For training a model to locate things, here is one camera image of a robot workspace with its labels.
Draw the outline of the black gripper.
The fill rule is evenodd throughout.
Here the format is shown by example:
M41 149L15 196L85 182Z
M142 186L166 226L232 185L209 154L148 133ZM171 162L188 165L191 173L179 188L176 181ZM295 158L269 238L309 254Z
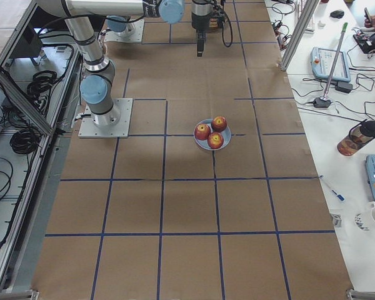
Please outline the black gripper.
M213 15L211 1L193 0L191 4L192 27L196 30L196 51L197 57L201 57L204 52L206 33L209 29L209 22Z

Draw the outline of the person hand holding phone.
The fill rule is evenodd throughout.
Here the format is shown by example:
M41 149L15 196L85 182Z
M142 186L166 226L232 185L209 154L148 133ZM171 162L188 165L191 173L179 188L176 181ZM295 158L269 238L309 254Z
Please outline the person hand holding phone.
M364 26L366 28L375 28L375 15L370 15L364 20Z

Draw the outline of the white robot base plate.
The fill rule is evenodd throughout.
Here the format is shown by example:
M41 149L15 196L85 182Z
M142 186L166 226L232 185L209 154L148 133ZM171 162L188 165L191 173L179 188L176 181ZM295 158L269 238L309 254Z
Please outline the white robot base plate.
M109 31L104 37L104 42L119 42L119 43L141 43L143 38L144 20L139 20L133 23L120 23L115 21L108 21L107 27Z

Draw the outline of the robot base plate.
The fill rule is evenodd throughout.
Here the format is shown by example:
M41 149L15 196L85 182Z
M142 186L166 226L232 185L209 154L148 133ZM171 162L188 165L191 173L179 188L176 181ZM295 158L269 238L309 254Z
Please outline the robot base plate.
M112 110L103 115L86 106L78 136L80 138L127 138L133 110L133 98L113 99Z

